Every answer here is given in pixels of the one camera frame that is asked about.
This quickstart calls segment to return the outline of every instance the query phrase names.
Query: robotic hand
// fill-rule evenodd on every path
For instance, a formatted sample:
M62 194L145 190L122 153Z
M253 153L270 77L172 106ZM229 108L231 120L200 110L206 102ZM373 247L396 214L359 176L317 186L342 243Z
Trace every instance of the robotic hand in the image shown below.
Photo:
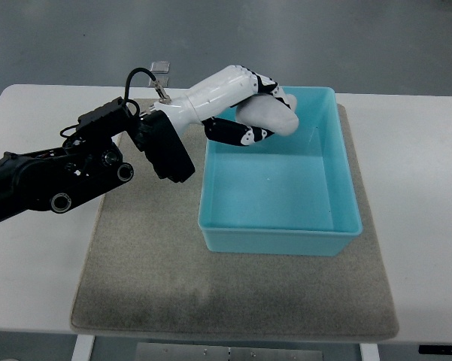
M129 99L138 72L151 77L160 97L144 111ZM236 105L236 122L216 117ZM0 222L27 209L65 213L130 181L133 167L112 141L121 132L145 153L159 178L184 182L195 171L180 141L189 124L203 125L213 141L245 146L274 133L295 132L295 109L294 96L271 78L241 66L226 67L176 99L170 99L150 71L137 68L127 78L124 99L80 116L78 124L60 132L65 138L61 147L20 155L5 152L0 159Z

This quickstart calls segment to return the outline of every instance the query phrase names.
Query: blue plastic bin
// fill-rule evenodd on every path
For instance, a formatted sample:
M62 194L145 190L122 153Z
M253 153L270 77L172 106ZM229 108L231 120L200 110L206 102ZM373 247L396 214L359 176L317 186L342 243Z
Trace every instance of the blue plastic bin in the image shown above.
M209 250L334 256L363 230L334 91L284 90L298 99L294 134L208 141L199 226Z

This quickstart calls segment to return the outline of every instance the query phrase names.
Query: round joint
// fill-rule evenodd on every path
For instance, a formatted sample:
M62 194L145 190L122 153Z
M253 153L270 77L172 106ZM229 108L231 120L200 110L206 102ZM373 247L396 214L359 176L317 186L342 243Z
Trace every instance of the round joint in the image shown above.
M119 160L119 157L117 156L117 154L115 152L111 151L111 150L105 152L102 155L102 162L106 166L113 165L118 160Z
M50 200L50 207L55 213L65 213L72 206L72 200L67 193L57 193Z
M117 169L117 176L122 182L128 182L134 176L134 168L129 163L123 163Z

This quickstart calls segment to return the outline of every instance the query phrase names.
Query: beige mat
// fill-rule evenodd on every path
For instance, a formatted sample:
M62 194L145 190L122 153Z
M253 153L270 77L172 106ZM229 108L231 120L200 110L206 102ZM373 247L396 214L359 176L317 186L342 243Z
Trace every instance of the beige mat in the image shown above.
M197 224L205 136L183 137L196 166L159 180L127 136L130 183L102 203L71 312L75 332L170 340L378 341L398 322L350 137L364 231L336 257L212 253Z

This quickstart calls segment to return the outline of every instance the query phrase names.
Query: gray floor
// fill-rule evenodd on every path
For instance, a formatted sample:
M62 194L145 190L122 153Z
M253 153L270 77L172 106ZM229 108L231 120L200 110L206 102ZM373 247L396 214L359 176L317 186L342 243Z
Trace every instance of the gray floor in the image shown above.
M123 86L156 60L171 62L170 87L242 64L283 85L452 96L452 0L0 0L0 94L14 83ZM54 359L43 357L52 349L70 359L73 341L0 332L0 359ZM93 359L130 359L136 342L99 338ZM415 359L416 350L381 354Z

